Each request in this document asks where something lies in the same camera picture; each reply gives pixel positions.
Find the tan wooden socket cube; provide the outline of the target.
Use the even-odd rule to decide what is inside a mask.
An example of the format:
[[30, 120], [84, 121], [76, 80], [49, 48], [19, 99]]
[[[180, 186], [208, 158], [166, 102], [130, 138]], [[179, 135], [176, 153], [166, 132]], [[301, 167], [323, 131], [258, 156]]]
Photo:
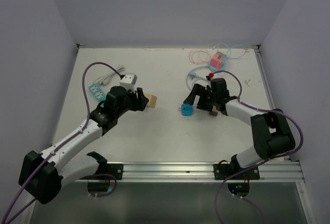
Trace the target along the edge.
[[149, 93], [145, 93], [144, 95], [148, 99], [147, 108], [155, 108], [157, 103], [157, 97]]

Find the blue square adapter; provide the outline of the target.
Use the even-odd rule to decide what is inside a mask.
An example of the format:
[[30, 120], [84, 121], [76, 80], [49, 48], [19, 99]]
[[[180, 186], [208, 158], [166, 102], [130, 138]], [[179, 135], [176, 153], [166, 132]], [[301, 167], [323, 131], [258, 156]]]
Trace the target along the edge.
[[182, 116], [192, 116], [193, 115], [193, 106], [191, 104], [183, 103], [181, 107], [178, 108]]

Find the light blue round socket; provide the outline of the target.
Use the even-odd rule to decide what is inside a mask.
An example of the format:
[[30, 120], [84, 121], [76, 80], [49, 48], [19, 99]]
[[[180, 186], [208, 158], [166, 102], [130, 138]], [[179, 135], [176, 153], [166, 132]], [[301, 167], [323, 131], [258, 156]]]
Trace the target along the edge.
[[228, 67], [228, 59], [226, 57], [211, 59], [207, 67], [212, 73], [226, 70]]

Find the teal power strip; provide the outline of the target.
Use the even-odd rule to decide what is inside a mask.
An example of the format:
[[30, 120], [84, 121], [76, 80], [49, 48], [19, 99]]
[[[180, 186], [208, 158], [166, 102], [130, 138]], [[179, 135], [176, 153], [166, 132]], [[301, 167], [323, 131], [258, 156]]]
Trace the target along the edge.
[[98, 102], [104, 101], [106, 99], [106, 95], [103, 92], [103, 90], [101, 89], [99, 84], [94, 83], [94, 84], [90, 85], [89, 90]]

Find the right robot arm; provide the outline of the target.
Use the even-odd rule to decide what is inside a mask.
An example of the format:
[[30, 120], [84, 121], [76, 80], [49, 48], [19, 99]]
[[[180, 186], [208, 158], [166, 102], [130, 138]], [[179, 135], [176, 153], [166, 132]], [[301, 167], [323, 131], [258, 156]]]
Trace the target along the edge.
[[239, 119], [252, 129], [253, 145], [233, 155], [228, 164], [219, 163], [218, 170], [225, 177], [241, 179], [248, 173], [249, 167], [295, 148], [295, 140], [287, 119], [279, 110], [264, 112], [255, 107], [244, 106], [237, 96], [230, 95], [225, 79], [211, 79], [210, 86], [206, 87], [194, 84], [181, 105], [183, 116], [192, 115], [196, 97], [199, 97], [197, 109], [214, 116], [221, 113]]

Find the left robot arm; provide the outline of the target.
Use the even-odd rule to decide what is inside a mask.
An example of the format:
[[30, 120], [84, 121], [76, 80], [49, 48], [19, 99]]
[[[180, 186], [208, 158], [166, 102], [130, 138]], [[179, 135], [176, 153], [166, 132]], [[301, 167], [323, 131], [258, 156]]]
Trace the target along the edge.
[[72, 158], [93, 141], [115, 127], [128, 111], [144, 111], [149, 100], [142, 88], [135, 91], [115, 86], [104, 101], [88, 114], [84, 123], [66, 138], [40, 153], [30, 151], [23, 160], [19, 185], [37, 201], [47, 204], [60, 192], [65, 183], [92, 175], [96, 179], [107, 173], [106, 159], [90, 152], [81, 162], [79, 173], [69, 173]]

